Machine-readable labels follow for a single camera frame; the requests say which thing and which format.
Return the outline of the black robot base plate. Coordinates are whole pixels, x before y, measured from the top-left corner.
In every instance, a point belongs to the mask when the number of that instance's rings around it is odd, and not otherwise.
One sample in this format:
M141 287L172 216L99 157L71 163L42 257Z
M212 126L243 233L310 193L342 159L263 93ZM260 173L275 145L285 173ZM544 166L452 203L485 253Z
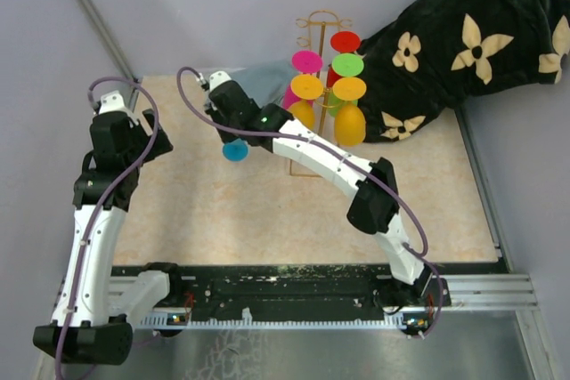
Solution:
M179 308L191 320L300 322L382 320L406 310L451 304L444 278L424 269L413 285L393 279L385 264L182 266L160 309Z

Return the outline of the blue plastic wine glass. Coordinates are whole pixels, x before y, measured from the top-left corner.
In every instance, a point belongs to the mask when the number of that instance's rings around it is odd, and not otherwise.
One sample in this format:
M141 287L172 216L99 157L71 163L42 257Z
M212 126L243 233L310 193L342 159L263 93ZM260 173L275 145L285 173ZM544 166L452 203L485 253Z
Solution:
M236 139L223 145L222 154L230 162L241 162L247 158L249 147L245 141Z

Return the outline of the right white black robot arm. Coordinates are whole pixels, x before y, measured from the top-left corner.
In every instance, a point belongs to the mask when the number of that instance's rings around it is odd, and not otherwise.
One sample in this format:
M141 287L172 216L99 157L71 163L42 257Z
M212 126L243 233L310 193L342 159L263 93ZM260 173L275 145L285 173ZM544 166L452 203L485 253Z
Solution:
M411 249L402 216L407 214L414 223L419 220L399 195L391 162L342 150L274 103L259 107L224 71L213 73L203 87L208 92L205 111L223 144L241 141L291 160L349 198L346 219L375 238L388 259L392 283L386 305L415 305L428 296L433 272L424 254Z

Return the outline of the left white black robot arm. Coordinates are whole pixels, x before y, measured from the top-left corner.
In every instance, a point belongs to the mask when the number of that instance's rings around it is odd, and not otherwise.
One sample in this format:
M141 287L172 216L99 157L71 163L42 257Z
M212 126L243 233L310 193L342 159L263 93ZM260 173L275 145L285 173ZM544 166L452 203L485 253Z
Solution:
M75 234L59 302L33 344L66 364L122 364L143 318L158 304L185 295L179 267L147 263L134 284L110 300L110 274L118 235L144 163L172 151L153 109L143 117L153 133L125 108L104 111L90 125L93 148L74 184Z

